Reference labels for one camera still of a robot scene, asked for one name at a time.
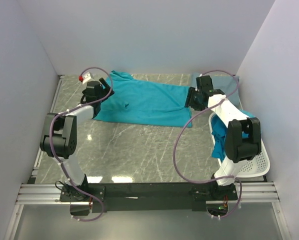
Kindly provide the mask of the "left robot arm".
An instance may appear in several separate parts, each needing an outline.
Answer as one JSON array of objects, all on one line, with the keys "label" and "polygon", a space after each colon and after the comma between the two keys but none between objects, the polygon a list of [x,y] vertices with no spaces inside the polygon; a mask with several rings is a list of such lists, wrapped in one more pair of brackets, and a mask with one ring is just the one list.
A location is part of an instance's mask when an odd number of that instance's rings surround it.
[{"label": "left robot arm", "polygon": [[40,138],[40,149],[53,158],[65,177],[65,187],[76,200],[84,201],[90,194],[86,174],[75,157],[78,125],[94,119],[101,103],[114,94],[104,78],[88,80],[80,103],[71,110],[48,113]]}]

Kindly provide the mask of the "teal t shirt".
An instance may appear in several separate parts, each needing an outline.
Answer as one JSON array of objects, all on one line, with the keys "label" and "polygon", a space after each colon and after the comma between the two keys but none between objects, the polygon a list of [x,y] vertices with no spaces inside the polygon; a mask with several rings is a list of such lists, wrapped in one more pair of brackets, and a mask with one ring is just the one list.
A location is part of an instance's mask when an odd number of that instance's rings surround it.
[{"label": "teal t shirt", "polygon": [[109,123],[183,127],[192,117],[185,107],[188,86],[139,80],[112,71],[114,94],[101,103],[95,120]]}]

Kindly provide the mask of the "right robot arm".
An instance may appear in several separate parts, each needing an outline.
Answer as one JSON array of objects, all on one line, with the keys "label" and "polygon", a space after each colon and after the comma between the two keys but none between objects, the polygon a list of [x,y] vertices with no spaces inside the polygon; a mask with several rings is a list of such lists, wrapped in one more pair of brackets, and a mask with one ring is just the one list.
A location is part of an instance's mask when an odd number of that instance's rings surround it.
[{"label": "right robot arm", "polygon": [[216,183],[209,187],[209,195],[219,200],[227,193],[226,186],[234,183],[244,164],[261,153],[260,120],[249,117],[232,104],[222,90],[214,88],[209,75],[196,78],[196,87],[189,88],[184,106],[195,111],[209,108],[225,126],[225,157],[213,175]]}]

